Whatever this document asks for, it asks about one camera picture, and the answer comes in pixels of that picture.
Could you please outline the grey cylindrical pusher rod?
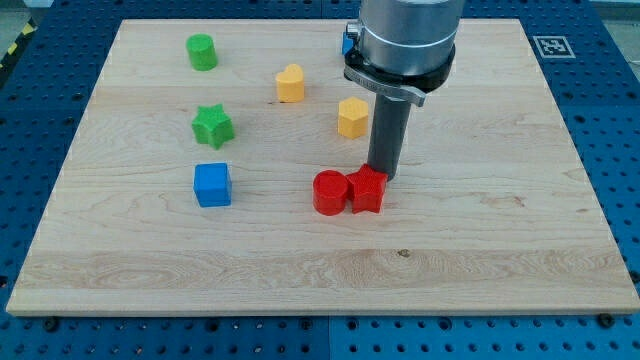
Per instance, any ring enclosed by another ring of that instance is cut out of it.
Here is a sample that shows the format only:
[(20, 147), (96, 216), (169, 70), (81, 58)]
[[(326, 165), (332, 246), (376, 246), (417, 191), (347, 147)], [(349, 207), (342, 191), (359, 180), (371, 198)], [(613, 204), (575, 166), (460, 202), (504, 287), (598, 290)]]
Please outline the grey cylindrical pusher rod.
[(377, 94), (367, 164), (394, 179), (409, 119), (411, 104)]

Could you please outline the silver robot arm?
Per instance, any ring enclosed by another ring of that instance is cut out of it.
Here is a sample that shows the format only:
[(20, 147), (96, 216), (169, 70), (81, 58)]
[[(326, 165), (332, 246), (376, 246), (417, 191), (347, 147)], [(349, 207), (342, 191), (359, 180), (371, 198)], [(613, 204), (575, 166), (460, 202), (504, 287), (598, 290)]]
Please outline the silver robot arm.
[(442, 86), (464, 0), (362, 0), (346, 25), (344, 77), (376, 95), (367, 164), (393, 179), (413, 106)]

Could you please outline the blue block behind arm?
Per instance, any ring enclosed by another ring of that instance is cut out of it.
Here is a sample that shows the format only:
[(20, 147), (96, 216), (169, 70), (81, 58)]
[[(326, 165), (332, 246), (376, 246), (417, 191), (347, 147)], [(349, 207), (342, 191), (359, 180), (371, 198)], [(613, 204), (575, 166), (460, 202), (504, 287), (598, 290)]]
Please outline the blue block behind arm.
[(341, 45), (341, 53), (342, 55), (346, 55), (354, 46), (353, 36), (348, 32), (343, 33), (342, 45)]

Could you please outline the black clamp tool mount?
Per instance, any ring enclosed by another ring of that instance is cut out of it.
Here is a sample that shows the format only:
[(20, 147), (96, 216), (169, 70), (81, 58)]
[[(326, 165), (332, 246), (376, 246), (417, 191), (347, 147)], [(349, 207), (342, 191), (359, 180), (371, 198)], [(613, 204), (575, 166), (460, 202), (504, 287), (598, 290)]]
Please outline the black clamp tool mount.
[(455, 47), (452, 47), (445, 62), (436, 69), (415, 76), (399, 75), (366, 63), (362, 54), (352, 47), (344, 56), (344, 77), (376, 94), (422, 107), (427, 94), (438, 89), (447, 80), (454, 58)]

